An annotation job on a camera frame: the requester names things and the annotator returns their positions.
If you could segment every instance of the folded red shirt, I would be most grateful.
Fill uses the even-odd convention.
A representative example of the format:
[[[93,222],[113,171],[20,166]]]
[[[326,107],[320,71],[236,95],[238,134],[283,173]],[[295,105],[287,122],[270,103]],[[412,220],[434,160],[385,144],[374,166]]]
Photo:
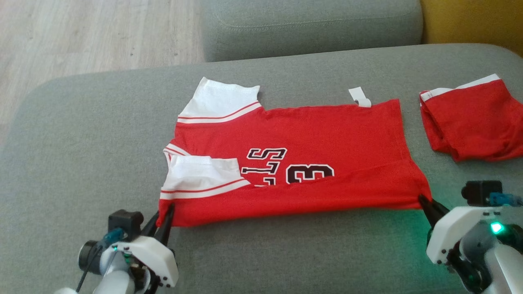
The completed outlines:
[[[523,155],[523,105],[496,75],[419,96],[433,150],[456,161],[500,161]]]

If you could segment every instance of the black and white lettering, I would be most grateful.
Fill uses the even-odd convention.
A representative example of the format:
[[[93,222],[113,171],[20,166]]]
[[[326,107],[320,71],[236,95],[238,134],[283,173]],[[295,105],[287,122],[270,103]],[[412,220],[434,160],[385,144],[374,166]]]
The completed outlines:
[[[287,184],[301,183],[301,180],[314,180],[321,177],[334,176],[334,169],[327,164],[291,164],[287,167]]]
[[[287,153],[287,148],[265,148],[263,151],[258,148],[251,148],[247,154],[248,159],[264,160],[269,157],[271,160],[282,160]]]
[[[277,161],[269,161],[266,165],[268,168],[242,167],[242,174],[257,173],[275,175],[280,163]]]
[[[267,183],[269,186],[276,184],[276,178],[273,177],[264,177],[263,182]]]

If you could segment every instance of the gray fabric upholstery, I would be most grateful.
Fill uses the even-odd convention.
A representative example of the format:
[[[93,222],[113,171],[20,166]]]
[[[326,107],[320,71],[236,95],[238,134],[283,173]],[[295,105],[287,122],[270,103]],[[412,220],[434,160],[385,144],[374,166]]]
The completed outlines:
[[[413,159],[434,197],[463,205],[471,179],[523,191],[523,159],[463,162],[430,149],[418,93],[497,73],[523,98],[523,59],[483,44],[436,44],[206,63],[72,76],[35,89],[0,155],[0,292],[73,287],[79,248],[100,238],[115,210],[157,209],[167,171],[162,148],[202,76],[261,85],[268,109],[350,103],[361,86],[374,103],[399,97]],[[514,219],[515,211],[507,219]],[[421,211],[353,210],[236,220],[176,229],[176,293],[460,293],[425,255]],[[99,277],[88,275],[85,292]]]
[[[207,0],[207,61],[419,44],[419,0]]]

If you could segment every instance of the red stripe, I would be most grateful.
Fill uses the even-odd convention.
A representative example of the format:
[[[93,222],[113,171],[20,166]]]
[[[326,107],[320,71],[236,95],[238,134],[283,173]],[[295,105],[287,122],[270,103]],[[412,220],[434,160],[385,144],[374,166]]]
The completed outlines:
[[[221,188],[221,187],[225,187],[227,185],[231,185],[231,184],[234,184],[234,183],[237,183],[241,180],[244,180],[244,179],[237,179],[237,180],[234,180],[230,183],[227,183],[227,184],[223,184],[223,185],[220,185],[220,186],[216,186],[216,187],[212,187],[212,188],[209,188],[209,189],[205,189],[205,190],[175,190],[175,191],[163,191],[161,190],[162,193],[166,193],[166,194],[172,194],[172,193],[198,193],[198,192],[207,192],[207,191],[210,191],[210,190],[214,190],[214,189],[218,189],[218,188]]]
[[[179,116],[178,118],[183,118],[183,119],[222,119],[222,118],[226,118],[226,117],[229,117],[229,116],[231,116],[231,115],[234,115],[234,114],[236,114],[236,113],[238,113],[238,112],[244,110],[245,108],[250,107],[250,106],[252,106],[252,105],[255,105],[255,104],[257,104],[257,103],[258,103],[258,101],[254,102],[254,103],[252,103],[252,104],[249,104],[249,105],[247,105],[247,106],[245,106],[245,107],[243,107],[243,108],[240,108],[239,110],[237,110],[237,111],[235,111],[235,112],[233,112],[233,113],[231,113],[231,114],[229,114],[229,115],[222,116],[222,117],[183,117],[183,116]]]
[[[178,154],[180,154],[180,155],[185,155],[185,154],[183,154],[183,153],[181,153],[181,152],[179,152],[179,151],[176,151],[176,150],[174,150],[174,149],[171,149],[171,148],[167,148],[167,147],[166,147],[165,149],[167,149],[167,150],[171,150],[171,151],[176,152],[176,153],[178,153]]]

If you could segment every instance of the green led light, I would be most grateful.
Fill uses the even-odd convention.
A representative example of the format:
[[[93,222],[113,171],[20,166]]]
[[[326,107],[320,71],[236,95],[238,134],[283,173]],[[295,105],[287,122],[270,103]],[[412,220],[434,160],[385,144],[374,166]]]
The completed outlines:
[[[494,234],[499,234],[503,229],[503,225],[499,222],[491,223],[491,229]]]

